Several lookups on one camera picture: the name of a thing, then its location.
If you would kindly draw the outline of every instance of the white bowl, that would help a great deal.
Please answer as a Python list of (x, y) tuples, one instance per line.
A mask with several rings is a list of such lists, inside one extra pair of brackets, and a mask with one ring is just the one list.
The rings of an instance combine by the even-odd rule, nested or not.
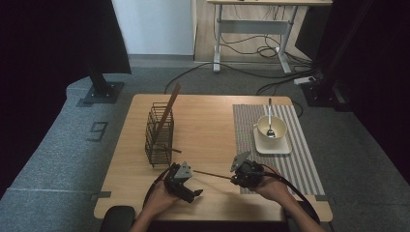
[(259, 134), (261, 134), (260, 137), (264, 141), (275, 143), (275, 142), (278, 142), (281, 138), (283, 138), (286, 135), (287, 126), (284, 123), (284, 121), (281, 120), (277, 116), (272, 116), (271, 120), (272, 120), (271, 127), (272, 127), (272, 131), (274, 131), (275, 133), (275, 137), (269, 137), (266, 134), (269, 129), (269, 116), (268, 115), (260, 117), (259, 120), (257, 121), (256, 126), (257, 126), (257, 130)]

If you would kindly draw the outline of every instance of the gray floor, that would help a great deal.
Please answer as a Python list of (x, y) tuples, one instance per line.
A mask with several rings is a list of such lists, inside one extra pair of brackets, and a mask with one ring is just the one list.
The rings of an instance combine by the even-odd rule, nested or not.
[[(0, 231), (99, 231), (94, 196), (103, 185), (132, 97), (161, 94), (168, 81), (199, 64), (154, 59), (132, 65), (132, 75), (105, 75), (109, 81), (125, 82), (115, 104), (80, 107), (92, 84), (89, 78), (67, 88), (60, 115), (1, 199)], [(235, 67), (281, 74), (278, 66)], [(225, 67), (216, 74), (204, 66), (178, 82), (181, 94), (254, 95), (274, 80)], [(288, 96), (303, 107), (301, 126), (331, 202), (335, 231), (410, 231), (410, 188), (355, 115), (308, 107), (301, 88), (292, 82), (281, 84), (277, 96)], [(106, 131), (95, 141), (100, 134), (92, 127), (100, 122), (107, 123)], [(331, 231), (329, 224), (324, 227)]]

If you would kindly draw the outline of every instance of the metal wire rack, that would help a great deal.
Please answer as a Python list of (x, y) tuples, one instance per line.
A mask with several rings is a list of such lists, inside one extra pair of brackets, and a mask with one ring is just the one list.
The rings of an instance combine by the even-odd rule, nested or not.
[(160, 132), (157, 132), (166, 105), (166, 102), (154, 102), (148, 114), (145, 131), (145, 153), (153, 167), (156, 164), (167, 164), (169, 166), (172, 161), (172, 138), (174, 132), (172, 109), (166, 117)]

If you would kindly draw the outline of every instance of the power strip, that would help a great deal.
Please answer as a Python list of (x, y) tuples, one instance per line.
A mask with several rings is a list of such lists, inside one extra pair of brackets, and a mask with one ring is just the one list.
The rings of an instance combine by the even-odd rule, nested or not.
[(305, 83), (313, 83), (316, 79), (313, 76), (307, 76), (302, 78), (297, 78), (294, 80), (295, 85), (305, 84)]

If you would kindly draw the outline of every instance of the gray striped mat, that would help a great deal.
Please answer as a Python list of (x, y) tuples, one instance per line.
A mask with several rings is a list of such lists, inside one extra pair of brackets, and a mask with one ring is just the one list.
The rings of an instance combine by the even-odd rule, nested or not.
[[(295, 108), (293, 105), (273, 105), (273, 113), (281, 118), (288, 127), (292, 152), (288, 155), (259, 154), (255, 148), (253, 125), (261, 116), (268, 114), (268, 105), (234, 104), (237, 153), (250, 151), (249, 160), (277, 167), (281, 175), (302, 194), (325, 195)], [(252, 192), (247, 188), (241, 188), (241, 193)]]

